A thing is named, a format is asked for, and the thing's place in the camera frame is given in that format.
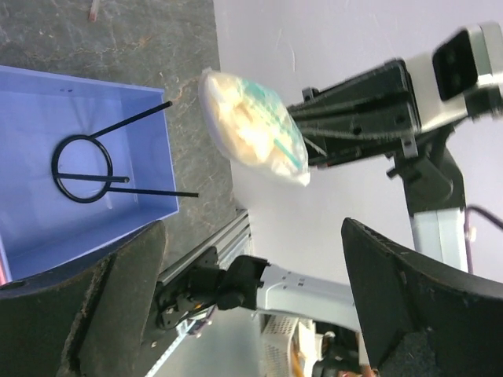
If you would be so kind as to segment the black wire ring stand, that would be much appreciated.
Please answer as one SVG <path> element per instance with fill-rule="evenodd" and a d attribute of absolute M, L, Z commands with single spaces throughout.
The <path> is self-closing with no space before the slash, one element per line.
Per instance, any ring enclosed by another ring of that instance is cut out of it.
<path fill-rule="evenodd" d="M 75 203 L 96 203 L 109 193 L 197 198 L 175 188 L 162 102 L 92 133 L 59 141 L 50 160 L 54 184 Z"/>

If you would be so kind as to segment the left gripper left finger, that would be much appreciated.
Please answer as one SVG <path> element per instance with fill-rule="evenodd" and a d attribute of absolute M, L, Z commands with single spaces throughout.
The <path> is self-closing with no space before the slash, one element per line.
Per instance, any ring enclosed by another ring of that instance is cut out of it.
<path fill-rule="evenodd" d="M 3 376 L 144 376 L 166 244 L 155 221 L 90 254 L 1 287 Z"/>

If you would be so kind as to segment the plastic bag of cotton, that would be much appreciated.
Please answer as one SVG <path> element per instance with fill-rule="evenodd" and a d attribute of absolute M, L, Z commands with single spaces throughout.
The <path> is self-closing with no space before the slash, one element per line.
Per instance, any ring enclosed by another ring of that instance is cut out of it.
<path fill-rule="evenodd" d="M 307 147 L 275 91 L 208 68 L 199 78 L 198 100 L 208 133 L 228 160 L 282 181 L 309 185 Z"/>

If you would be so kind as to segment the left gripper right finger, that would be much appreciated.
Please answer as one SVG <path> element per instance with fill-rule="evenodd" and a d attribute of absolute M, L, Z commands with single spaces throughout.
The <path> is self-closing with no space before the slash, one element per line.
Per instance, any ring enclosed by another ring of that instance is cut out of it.
<path fill-rule="evenodd" d="M 382 376 L 500 376 L 502 285 L 352 218 L 341 236 L 372 367 Z"/>

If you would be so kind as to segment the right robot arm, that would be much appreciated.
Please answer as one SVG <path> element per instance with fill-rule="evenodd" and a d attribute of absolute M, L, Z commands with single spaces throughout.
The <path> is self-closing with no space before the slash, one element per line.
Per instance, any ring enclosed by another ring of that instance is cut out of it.
<path fill-rule="evenodd" d="M 199 96 L 212 126 L 236 107 L 264 121 L 285 121 L 302 142 L 298 177 L 310 167 L 392 157 L 388 176 L 402 179 L 416 250 L 468 270 L 463 177 L 446 149 L 449 135 L 468 117 L 465 95 L 446 99 L 427 57 L 390 60 L 327 89 L 305 89 L 303 102 L 291 106 L 259 84 L 211 69 L 200 77 Z M 362 303 L 351 286 L 294 274 L 263 259 L 240 256 L 226 270 L 197 266 L 185 275 L 181 293 L 188 309 L 165 291 L 157 296 L 157 325 L 165 331 L 210 306 L 360 328 Z"/>

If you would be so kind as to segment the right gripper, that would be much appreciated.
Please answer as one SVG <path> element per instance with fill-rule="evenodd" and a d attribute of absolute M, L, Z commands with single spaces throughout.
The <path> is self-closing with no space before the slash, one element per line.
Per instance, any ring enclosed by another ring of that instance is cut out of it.
<path fill-rule="evenodd" d="M 420 128 L 406 62 L 393 59 L 288 106 L 304 129 L 341 134 L 304 134 L 310 167 L 333 167 L 391 154 L 400 139 Z"/>

